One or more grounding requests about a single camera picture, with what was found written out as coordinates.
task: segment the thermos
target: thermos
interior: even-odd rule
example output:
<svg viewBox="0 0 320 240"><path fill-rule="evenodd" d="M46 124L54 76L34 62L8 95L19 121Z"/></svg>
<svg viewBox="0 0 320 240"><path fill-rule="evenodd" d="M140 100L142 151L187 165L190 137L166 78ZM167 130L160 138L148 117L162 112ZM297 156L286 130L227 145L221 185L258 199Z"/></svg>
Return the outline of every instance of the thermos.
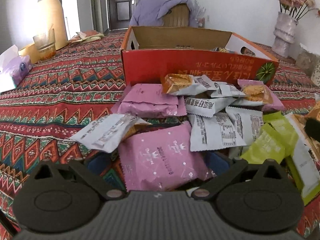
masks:
<svg viewBox="0 0 320 240"><path fill-rule="evenodd" d="M54 29L56 38L56 49L61 49L68 44L68 36L64 14L62 9L62 0L38 0L39 6L39 28L46 32Z"/></svg>

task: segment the red cardboard box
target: red cardboard box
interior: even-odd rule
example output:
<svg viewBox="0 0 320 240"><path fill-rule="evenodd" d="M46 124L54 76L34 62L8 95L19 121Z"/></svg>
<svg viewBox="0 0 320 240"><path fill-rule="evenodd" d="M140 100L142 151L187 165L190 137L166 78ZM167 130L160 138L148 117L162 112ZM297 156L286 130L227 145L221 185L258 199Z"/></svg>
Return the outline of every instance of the red cardboard box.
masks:
<svg viewBox="0 0 320 240"><path fill-rule="evenodd" d="M222 47L236 54L210 51ZM121 45L127 83L160 83L169 73L207 75L237 84L238 79L263 80L266 85L278 60L258 45L232 32L191 27L130 27Z"/></svg>

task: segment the white vase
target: white vase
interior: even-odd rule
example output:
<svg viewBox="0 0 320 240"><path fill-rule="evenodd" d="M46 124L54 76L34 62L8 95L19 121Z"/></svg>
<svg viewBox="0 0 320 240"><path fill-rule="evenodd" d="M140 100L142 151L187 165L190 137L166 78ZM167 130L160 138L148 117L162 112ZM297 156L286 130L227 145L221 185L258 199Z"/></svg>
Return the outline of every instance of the white vase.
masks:
<svg viewBox="0 0 320 240"><path fill-rule="evenodd" d="M276 36L272 51L282 57L289 56L291 44L294 43L298 21L288 14L279 12L273 34Z"/></svg>

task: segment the purple cloth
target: purple cloth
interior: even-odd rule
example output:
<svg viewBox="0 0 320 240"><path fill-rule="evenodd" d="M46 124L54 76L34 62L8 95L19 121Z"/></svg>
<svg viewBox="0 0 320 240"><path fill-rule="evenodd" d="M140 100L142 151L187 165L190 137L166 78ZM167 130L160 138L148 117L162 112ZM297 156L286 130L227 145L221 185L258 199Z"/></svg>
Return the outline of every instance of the purple cloth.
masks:
<svg viewBox="0 0 320 240"><path fill-rule="evenodd" d="M189 26L197 28L191 0L140 0L134 10L130 26L163 26L162 17L181 3L185 3L190 10Z"/></svg>

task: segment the patterned tablecloth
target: patterned tablecloth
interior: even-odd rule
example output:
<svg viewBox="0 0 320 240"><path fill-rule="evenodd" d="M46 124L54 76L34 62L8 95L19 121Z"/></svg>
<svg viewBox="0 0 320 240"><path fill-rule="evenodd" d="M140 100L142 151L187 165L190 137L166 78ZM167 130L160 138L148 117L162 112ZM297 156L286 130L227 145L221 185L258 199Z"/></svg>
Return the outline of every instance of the patterned tablecloth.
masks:
<svg viewBox="0 0 320 240"><path fill-rule="evenodd" d="M66 163L96 153L67 138L109 114L121 98L125 88L119 51L123 36L118 33L63 48L52 60L36 64L17 89L0 95L0 207L13 224L14 196L40 160ZM287 107L286 112L299 114L314 106L314 93L320 92L292 59L282 58L271 89ZM119 161L101 175L120 185ZM305 208L300 234L306 236L318 223L319 205L320 196ZM0 240L9 238L0 225Z"/></svg>

